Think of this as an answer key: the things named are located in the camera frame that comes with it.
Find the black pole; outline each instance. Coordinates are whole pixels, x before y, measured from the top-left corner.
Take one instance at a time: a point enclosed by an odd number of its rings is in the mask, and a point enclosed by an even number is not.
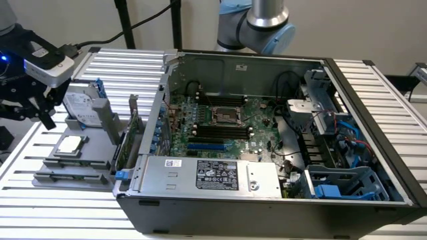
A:
[[[114,0],[114,3],[115,3],[115,7],[118,8],[118,12],[119,12],[122,30],[124,32],[126,47],[128,49],[136,49],[134,32],[132,32],[132,30],[127,31],[128,29],[131,29],[131,26],[132,26],[127,0]]]
[[[182,33],[182,0],[178,0],[171,8],[172,16],[172,36],[174,48],[183,49],[183,33]]]

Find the white wall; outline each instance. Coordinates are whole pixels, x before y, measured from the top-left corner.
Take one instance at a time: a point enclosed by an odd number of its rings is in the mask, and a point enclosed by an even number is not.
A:
[[[122,29],[114,0],[9,0],[19,22],[56,46],[106,40]],[[146,19],[170,0],[128,0],[131,22]],[[406,74],[427,62],[427,0],[288,0],[296,35],[287,55],[372,60],[387,74]],[[183,0],[183,46],[212,50],[218,0]],[[134,31],[136,46],[172,48],[167,12]],[[124,40],[107,47],[124,48]]]

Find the sticker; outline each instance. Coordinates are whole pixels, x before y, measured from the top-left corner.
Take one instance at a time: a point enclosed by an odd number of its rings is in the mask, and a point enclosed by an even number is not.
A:
[[[236,65],[235,66],[235,70],[236,71],[247,71],[248,70],[248,66],[247,65]]]
[[[167,159],[164,162],[166,167],[182,167],[183,160],[180,159]]]
[[[64,104],[79,122],[90,127],[102,126],[102,120],[96,111],[92,110],[92,99],[88,95],[67,92]]]
[[[198,160],[195,186],[206,190],[238,191],[238,162]]]

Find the power supply label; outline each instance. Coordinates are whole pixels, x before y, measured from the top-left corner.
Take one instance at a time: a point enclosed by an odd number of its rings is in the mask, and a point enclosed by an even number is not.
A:
[[[238,191],[238,162],[198,160],[195,186],[206,190]]]

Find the motherboard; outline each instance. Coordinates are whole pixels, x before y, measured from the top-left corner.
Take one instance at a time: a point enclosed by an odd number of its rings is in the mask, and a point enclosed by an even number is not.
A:
[[[260,97],[172,95],[170,155],[275,162],[272,147],[280,142],[275,106]]]

